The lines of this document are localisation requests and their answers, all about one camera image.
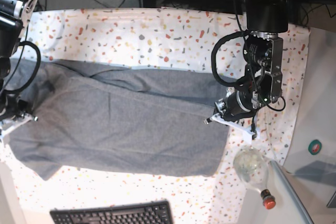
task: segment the white tablecloth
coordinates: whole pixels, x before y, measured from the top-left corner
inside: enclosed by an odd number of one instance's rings
[[[60,10],[35,13],[28,39],[39,46],[44,61],[67,59],[130,68],[211,72],[214,43],[237,29],[234,15],[193,10]],[[309,31],[290,25],[281,37],[284,39],[282,88],[287,108],[283,112],[265,108],[259,112],[261,136],[253,145],[283,164],[300,103]],[[218,72],[233,78],[242,76],[246,64],[242,46],[242,39],[222,46],[217,54]],[[35,55],[27,48],[24,57],[34,60]],[[123,174],[64,166],[45,182],[21,164],[8,146],[0,158],[12,170],[24,209],[48,212],[55,208],[106,207],[167,199],[176,224],[235,223],[245,188],[232,162],[244,144],[242,134],[232,129],[220,167],[212,177]]]

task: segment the keyboard key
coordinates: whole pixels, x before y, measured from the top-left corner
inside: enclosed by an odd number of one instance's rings
[[[97,221],[100,220],[100,217],[89,217],[87,218],[88,221]]]

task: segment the metal bracket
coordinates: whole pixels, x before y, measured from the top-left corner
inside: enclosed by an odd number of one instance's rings
[[[19,128],[20,126],[28,123],[29,121],[37,121],[38,117],[32,116],[31,114],[24,113],[20,117],[14,117],[12,119],[5,119],[0,122],[0,141],[3,142],[5,136]]]
[[[282,62],[282,48],[284,40],[282,38],[277,38],[277,39],[270,39],[270,41],[272,41],[271,73],[269,74],[272,77],[270,98],[271,101],[275,103],[282,93],[281,62]]]
[[[259,135],[259,131],[256,129],[256,132],[253,132],[251,130],[251,126],[249,127],[243,127],[237,123],[234,122],[228,122],[225,121],[224,119],[221,118],[219,113],[216,113],[214,115],[212,115],[210,118],[204,120],[205,124],[209,124],[211,122],[217,122],[223,125],[227,125],[230,126],[232,128],[235,128],[236,130],[239,130],[243,133],[243,140],[245,143],[252,145],[252,140],[254,139],[254,136],[257,134]]]

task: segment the confetti pattern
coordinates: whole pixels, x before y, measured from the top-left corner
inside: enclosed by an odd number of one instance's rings
[[[129,68],[211,72],[214,43],[237,29],[234,15],[229,14],[177,9],[82,9],[35,13],[28,38],[40,47],[44,61],[68,59]],[[290,25],[281,37],[282,89],[287,108],[283,112],[259,112],[260,137],[253,145],[283,164],[300,103],[309,31]],[[243,40],[237,39],[222,46],[217,54],[220,74],[242,76],[242,45]],[[28,48],[24,57],[35,59]],[[249,123],[250,119],[246,119],[245,126]],[[242,134],[231,129],[219,169],[212,177],[123,174],[64,166],[45,182],[21,164],[8,146],[0,158],[12,170],[24,209],[48,213],[54,208],[106,207],[167,199],[177,224],[235,223],[245,187],[232,162],[244,144]]]

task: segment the red bottle cap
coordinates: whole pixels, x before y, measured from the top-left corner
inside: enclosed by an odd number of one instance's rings
[[[273,207],[275,207],[276,202],[273,198],[267,198],[267,199],[264,200],[263,204],[264,204],[265,208],[269,210],[269,209],[272,209]]]

